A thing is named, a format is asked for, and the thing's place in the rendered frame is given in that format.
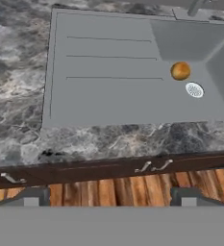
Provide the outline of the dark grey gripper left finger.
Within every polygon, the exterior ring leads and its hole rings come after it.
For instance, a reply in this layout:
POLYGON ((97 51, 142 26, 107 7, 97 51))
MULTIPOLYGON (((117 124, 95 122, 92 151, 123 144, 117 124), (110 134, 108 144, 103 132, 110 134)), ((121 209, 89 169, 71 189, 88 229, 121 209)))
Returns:
POLYGON ((12 198, 0 201, 0 206, 47 207, 50 205, 50 189, 47 187, 25 188, 12 198))

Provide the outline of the grey sink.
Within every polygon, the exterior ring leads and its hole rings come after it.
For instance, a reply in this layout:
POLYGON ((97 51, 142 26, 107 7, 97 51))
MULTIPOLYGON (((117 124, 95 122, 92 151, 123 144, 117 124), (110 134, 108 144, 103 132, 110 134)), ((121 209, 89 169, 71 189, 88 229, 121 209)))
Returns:
POLYGON ((52 11, 43 127, 208 120, 224 121, 224 22, 52 11))

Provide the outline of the grey tap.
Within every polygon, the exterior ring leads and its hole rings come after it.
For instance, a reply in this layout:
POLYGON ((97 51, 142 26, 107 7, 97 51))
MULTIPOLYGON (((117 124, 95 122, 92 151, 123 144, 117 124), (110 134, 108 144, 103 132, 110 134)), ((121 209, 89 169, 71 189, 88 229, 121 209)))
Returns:
POLYGON ((183 7, 174 7, 172 12, 177 20, 208 22, 209 18, 204 13, 200 12, 200 10, 209 1, 210 0, 191 0, 190 5, 186 9, 183 7))

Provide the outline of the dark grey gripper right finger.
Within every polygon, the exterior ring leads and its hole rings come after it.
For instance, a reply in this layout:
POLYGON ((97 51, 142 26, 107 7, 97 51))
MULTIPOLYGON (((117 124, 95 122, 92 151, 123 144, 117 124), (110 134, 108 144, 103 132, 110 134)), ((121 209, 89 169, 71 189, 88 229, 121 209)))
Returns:
POLYGON ((224 206, 224 203, 208 198, 196 187, 172 187, 170 205, 175 207, 224 206))

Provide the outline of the brown potato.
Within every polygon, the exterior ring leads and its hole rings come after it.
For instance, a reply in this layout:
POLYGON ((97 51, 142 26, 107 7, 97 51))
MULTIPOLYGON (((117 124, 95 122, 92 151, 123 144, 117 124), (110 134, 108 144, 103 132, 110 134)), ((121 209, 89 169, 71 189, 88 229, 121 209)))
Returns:
POLYGON ((190 76, 191 70, 185 61, 178 61, 172 65, 170 72, 175 80, 182 81, 190 76))

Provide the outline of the dark brown cupboard door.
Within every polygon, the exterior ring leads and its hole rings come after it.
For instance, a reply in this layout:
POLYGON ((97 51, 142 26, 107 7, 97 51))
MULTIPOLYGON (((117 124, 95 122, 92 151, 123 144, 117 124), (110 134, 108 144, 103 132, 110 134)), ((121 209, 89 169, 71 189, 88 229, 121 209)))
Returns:
POLYGON ((151 168, 150 171, 152 173, 186 172, 224 168, 224 152, 156 157, 152 161, 151 168), (174 160, 174 162, 169 164, 162 171, 151 171, 153 166, 161 167, 166 160, 174 160))
POLYGON ((12 184, 8 182, 5 178, 0 176, 0 188, 13 188, 13 187, 24 187, 24 186, 35 186, 35 185, 49 185, 49 181, 47 178, 44 178, 40 172, 36 170, 29 169, 19 169, 19 168, 11 168, 11 169, 0 169, 1 173, 8 173, 14 179, 25 179, 27 182, 25 184, 12 184))
POLYGON ((129 162, 110 164, 89 164, 83 167, 66 167, 52 171, 52 184, 63 184, 82 181, 123 178, 139 175, 135 169, 141 168, 148 160, 132 160, 129 162))

